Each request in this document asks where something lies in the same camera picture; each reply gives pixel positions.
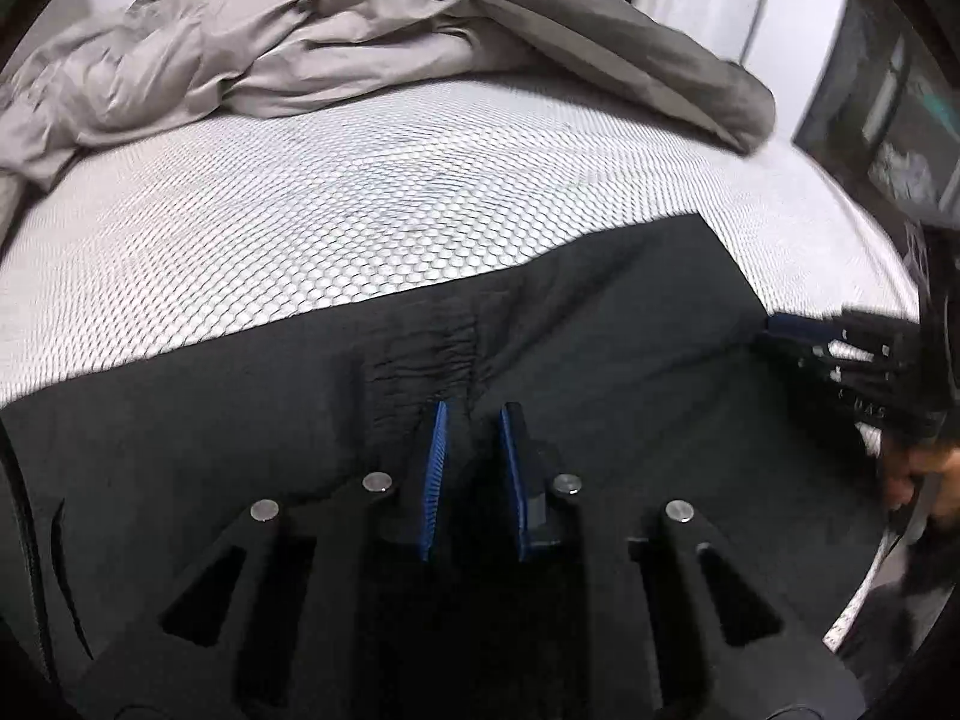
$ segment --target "person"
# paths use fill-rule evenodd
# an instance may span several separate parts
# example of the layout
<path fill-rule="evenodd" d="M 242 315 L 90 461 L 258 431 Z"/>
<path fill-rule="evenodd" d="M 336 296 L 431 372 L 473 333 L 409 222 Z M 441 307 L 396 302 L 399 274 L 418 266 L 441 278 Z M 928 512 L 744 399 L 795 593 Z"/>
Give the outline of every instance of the person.
<path fill-rule="evenodd" d="M 915 477 L 942 473 L 937 499 L 930 517 L 941 527 L 960 522 L 960 447 L 955 445 L 906 446 L 884 434 L 880 461 L 883 473 L 883 497 L 888 509 L 908 504 L 915 493 Z"/>

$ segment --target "gray sheet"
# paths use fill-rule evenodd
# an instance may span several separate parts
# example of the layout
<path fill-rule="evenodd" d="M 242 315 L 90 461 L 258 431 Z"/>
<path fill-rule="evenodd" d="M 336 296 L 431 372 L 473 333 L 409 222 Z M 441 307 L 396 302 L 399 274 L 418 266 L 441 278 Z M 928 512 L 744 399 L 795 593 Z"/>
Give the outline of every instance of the gray sheet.
<path fill-rule="evenodd" d="M 760 81 L 621 0 L 140 0 L 67 30 L 17 72 L 0 95 L 0 170 L 49 190 L 81 148 L 221 106 L 287 116 L 540 55 L 738 151 L 773 126 Z"/>

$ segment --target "textured mattress surface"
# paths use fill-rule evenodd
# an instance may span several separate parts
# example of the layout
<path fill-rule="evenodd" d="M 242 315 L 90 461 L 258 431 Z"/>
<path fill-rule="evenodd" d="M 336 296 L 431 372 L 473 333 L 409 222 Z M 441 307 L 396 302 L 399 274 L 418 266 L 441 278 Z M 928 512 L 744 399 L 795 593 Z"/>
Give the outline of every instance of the textured mattress surface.
<path fill-rule="evenodd" d="M 689 212 L 768 310 L 916 312 L 880 228 L 788 143 L 744 159 L 573 80 L 453 79 L 80 161 L 0 264 L 0 403 Z"/>

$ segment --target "metal screw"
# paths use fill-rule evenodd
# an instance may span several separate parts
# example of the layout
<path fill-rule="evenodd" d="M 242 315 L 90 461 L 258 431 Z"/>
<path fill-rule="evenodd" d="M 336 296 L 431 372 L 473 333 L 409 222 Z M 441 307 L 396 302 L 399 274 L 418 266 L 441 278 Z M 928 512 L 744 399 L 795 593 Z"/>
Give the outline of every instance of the metal screw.
<path fill-rule="evenodd" d="M 385 471 L 373 471 L 363 478 L 363 489 L 368 493 L 385 493 L 394 485 L 394 480 Z"/>
<path fill-rule="evenodd" d="M 280 504 L 270 498 L 257 501 L 250 507 L 250 516 L 257 522 L 267 522 L 280 514 Z"/>
<path fill-rule="evenodd" d="M 675 522 L 690 522 L 693 519 L 693 507 L 686 501 L 670 501 L 666 505 L 666 515 Z"/>
<path fill-rule="evenodd" d="M 554 493 L 576 495 L 584 488 L 584 481 L 574 473 L 558 473 L 553 478 Z"/>

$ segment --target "black fabric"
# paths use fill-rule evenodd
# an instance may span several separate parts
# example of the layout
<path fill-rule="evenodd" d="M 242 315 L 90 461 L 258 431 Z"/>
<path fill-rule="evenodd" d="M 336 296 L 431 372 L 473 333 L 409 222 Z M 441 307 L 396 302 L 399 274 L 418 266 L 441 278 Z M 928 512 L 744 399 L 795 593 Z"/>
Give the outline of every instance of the black fabric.
<path fill-rule="evenodd" d="M 584 479 L 589 536 L 620 549 L 682 497 L 822 634 L 883 517 L 853 426 L 816 439 L 752 355 L 765 313 L 699 217 L 589 235 L 534 262 L 329 308 L 71 381 L 0 413 L 40 534 L 61 677 L 89 663 L 244 507 L 397 469 L 428 401 L 478 445 L 508 400 Z M 51 520 L 62 509 L 59 573 Z M 8 538 L 6 533 L 0 538 Z M 24 646 L 30 610 L 0 614 Z M 594 587 L 595 603 L 616 587 Z M 611 642 L 617 647 L 629 642 Z"/>
<path fill-rule="evenodd" d="M 867 706 L 890 688 L 910 656 L 910 615 L 899 586 L 868 593 L 863 608 L 837 651 L 856 674 Z"/>

